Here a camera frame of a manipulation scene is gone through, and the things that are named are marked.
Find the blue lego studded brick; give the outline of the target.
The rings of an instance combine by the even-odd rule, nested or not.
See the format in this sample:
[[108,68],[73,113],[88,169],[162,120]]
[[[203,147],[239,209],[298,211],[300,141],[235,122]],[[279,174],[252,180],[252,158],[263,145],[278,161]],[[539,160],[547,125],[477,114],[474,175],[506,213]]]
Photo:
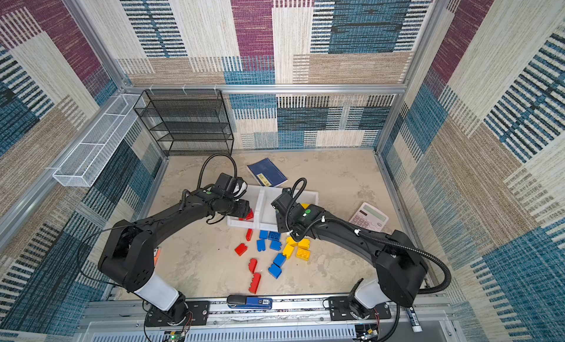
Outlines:
[[280,242],[280,234],[276,232],[269,232],[268,239],[276,242]]

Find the long red lego brick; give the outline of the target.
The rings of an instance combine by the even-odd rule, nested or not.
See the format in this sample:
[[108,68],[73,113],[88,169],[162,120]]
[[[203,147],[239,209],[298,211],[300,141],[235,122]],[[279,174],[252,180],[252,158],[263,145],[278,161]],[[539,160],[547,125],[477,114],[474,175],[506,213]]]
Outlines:
[[239,218],[238,220],[239,220],[239,221],[245,221],[245,222],[249,222],[249,221],[253,222],[254,216],[255,216],[255,215],[254,215],[254,213],[253,213],[253,210],[251,210],[251,211],[248,213],[248,215],[247,215],[246,217],[244,217],[244,218]]

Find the small red lego brick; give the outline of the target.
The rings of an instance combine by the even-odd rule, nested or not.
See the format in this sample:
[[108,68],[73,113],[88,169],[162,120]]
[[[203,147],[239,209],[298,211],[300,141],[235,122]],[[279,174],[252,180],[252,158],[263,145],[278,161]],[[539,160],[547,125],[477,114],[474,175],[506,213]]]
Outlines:
[[240,243],[236,248],[235,248],[235,253],[238,256],[242,256],[248,249],[248,246],[245,243]]

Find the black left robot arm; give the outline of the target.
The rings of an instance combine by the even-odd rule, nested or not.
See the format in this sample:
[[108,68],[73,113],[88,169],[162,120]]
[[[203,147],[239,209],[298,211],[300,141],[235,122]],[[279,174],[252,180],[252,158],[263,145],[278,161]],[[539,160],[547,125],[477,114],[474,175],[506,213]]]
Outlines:
[[153,316],[177,326],[188,318],[185,296],[154,271],[154,251],[169,237],[188,225],[215,215],[246,218],[250,204],[243,198],[247,183],[233,173],[222,173],[204,186],[198,178],[196,189],[183,190],[179,202],[153,216],[129,222],[121,220],[108,228],[98,270],[112,283],[150,303]]

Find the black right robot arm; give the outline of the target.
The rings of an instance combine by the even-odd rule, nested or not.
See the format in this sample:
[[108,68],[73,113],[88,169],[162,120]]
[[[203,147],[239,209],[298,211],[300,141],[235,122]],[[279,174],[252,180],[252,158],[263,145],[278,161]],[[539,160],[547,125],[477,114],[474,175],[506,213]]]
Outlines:
[[375,232],[334,216],[318,205],[303,208],[298,198],[307,180],[298,179],[272,201],[277,227],[299,242],[305,238],[327,241],[358,255],[376,271],[372,280],[360,279],[348,296],[351,314],[367,319],[373,309],[393,302],[410,308],[419,294],[439,293],[452,282],[448,266],[435,255],[414,246],[402,231]]

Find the white three-compartment bin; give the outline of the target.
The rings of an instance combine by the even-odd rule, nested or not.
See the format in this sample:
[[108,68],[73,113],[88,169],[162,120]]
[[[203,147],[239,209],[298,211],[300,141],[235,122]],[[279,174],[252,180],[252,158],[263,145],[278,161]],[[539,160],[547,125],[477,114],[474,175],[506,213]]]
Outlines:
[[242,199],[249,201],[254,216],[250,220],[228,216],[228,227],[278,232],[275,209],[271,206],[271,202],[281,193],[281,188],[248,186],[247,193]]

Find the blue lego brick centre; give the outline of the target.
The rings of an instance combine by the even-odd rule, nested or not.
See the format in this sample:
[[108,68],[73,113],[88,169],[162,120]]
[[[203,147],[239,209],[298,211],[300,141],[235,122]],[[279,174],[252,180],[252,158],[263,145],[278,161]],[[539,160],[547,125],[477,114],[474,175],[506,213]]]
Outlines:
[[281,251],[282,243],[279,241],[271,241],[269,248],[275,251]]

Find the yellow lego brick slanted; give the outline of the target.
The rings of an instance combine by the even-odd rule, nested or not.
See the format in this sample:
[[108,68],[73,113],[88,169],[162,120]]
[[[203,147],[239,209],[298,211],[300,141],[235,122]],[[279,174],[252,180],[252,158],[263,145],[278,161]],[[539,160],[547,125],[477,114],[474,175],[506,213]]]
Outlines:
[[282,252],[283,252],[283,255],[285,256],[285,258],[286,258],[287,260],[288,260],[288,259],[291,257],[291,255],[293,254],[294,249],[295,249],[295,247],[292,246],[292,245],[290,245],[290,244],[285,245],[285,248],[284,248],[284,250],[283,250]]

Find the yellow lego open underside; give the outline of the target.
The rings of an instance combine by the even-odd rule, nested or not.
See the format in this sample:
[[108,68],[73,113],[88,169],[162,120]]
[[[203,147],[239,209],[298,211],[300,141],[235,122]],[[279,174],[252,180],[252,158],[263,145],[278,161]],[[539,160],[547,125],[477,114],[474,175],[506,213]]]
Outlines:
[[296,257],[299,258],[300,260],[303,260],[303,261],[309,261],[310,260],[310,251],[307,250],[307,249],[303,249],[303,248],[299,247],[297,249]]

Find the blue notebook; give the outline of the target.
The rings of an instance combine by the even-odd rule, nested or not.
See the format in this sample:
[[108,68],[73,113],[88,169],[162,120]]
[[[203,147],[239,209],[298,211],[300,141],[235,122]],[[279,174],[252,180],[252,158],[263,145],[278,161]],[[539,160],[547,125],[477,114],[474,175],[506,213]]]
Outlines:
[[250,164],[247,166],[247,169],[254,179],[264,187],[278,187],[288,180],[269,158]]

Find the blue lego brick bottom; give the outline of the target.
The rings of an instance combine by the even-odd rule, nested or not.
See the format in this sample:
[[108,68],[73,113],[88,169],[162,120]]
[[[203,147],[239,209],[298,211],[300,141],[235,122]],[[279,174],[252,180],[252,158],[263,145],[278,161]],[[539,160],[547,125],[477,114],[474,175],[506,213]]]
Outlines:
[[272,265],[270,265],[270,267],[268,268],[268,272],[269,274],[272,275],[272,277],[274,277],[275,279],[278,279],[279,276],[282,274],[282,269],[276,265],[275,263],[273,263]]

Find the pink calculator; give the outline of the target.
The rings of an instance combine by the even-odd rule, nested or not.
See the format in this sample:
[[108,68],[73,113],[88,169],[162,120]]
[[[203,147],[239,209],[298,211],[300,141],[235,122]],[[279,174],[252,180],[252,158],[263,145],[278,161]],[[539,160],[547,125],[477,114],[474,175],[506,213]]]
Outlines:
[[350,219],[350,223],[373,232],[382,232],[389,218],[382,211],[364,202]]

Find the red stepped lego brick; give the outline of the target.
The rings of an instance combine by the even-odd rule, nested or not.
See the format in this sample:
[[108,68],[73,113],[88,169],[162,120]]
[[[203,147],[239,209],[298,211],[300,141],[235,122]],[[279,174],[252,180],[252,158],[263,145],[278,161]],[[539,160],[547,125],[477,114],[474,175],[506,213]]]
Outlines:
[[251,294],[256,294],[258,290],[258,286],[260,284],[261,274],[256,272],[252,276],[252,281],[250,283],[249,292]]

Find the aluminium rail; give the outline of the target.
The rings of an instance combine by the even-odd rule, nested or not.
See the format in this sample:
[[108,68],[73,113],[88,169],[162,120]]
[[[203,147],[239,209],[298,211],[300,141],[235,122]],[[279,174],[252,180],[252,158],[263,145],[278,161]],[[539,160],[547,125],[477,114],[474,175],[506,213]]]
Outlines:
[[[223,298],[188,299],[186,304],[192,312],[194,326],[229,327],[235,324],[267,322],[328,322],[357,320],[349,313],[345,293],[272,296],[268,308],[237,308],[228,305]],[[78,330],[85,332],[94,324],[120,323],[141,329],[146,321],[148,327],[169,328],[156,316],[146,317],[150,305],[141,300],[116,300],[91,302],[86,308]]]

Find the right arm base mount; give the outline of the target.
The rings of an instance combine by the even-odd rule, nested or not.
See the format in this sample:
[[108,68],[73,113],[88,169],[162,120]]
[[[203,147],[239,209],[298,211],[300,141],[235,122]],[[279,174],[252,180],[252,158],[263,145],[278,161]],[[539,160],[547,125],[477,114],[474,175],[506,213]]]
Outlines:
[[324,307],[330,312],[332,321],[376,320],[392,318],[390,306],[382,303],[373,308],[365,308],[361,303],[348,296],[330,296],[325,299]]

